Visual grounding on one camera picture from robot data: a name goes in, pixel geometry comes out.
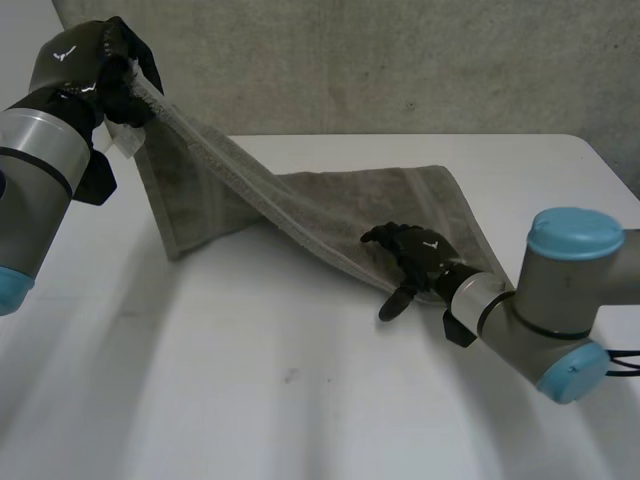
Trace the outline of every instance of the white table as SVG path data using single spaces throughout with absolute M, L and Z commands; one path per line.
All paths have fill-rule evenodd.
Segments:
M 573 137 L 238 141 L 277 173 L 447 166 L 514 281 L 544 208 L 640 226 L 640 203 Z M 441 312 L 377 326 L 383 294 L 268 226 L 169 264 L 133 162 L 109 157 L 117 193 L 73 205 L 28 301 L 0 319 L 0 478 L 637 478 L 640 381 L 555 405 L 479 342 L 446 342 Z M 638 347 L 639 312 L 601 312 L 604 342 Z

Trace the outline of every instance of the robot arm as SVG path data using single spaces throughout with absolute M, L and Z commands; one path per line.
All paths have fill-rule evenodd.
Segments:
M 120 18 L 79 25 L 42 47 L 29 95 L 0 113 L 0 315 L 34 285 L 71 200 L 102 205 L 116 189 L 94 128 L 153 117 L 129 91 L 130 60 L 162 91 L 149 48 Z
M 379 242 L 407 274 L 381 309 L 381 320 L 399 315 L 418 292 L 432 290 L 447 303 L 449 340 L 467 347 L 481 338 L 558 403 L 587 394 L 612 358 L 626 356 L 589 338 L 601 305 L 640 304 L 640 231 L 625 231 L 607 215 L 577 208 L 540 213 L 515 291 L 464 265 L 430 230 L 388 224 L 362 241 Z M 618 376 L 637 374 L 623 373 Z

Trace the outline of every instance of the gray wall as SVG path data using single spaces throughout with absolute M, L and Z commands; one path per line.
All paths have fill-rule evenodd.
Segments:
M 65 26 L 122 16 L 230 134 L 569 133 L 640 194 L 636 0 L 54 4 Z

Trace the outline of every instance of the light blue cap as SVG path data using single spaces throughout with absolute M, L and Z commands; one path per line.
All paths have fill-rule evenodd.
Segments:
M 565 355 L 542 376 L 536 388 L 556 403 L 566 404 L 589 393 L 609 370 L 609 354 L 595 342 Z
M 0 315 L 9 315 L 20 308 L 35 281 L 24 273 L 0 267 Z
M 594 260 L 624 244 L 624 229 L 609 215 L 581 208 L 539 213 L 529 232 L 529 248 L 552 260 Z

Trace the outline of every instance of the towel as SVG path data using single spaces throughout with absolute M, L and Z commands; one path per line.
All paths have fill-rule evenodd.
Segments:
M 438 231 L 467 264 L 508 281 L 446 168 L 274 175 L 224 134 L 189 119 L 143 75 L 132 90 L 156 113 L 135 161 L 170 259 L 266 219 L 321 260 L 391 293 L 402 271 L 360 237 L 392 221 Z M 443 305 L 429 292 L 417 298 Z

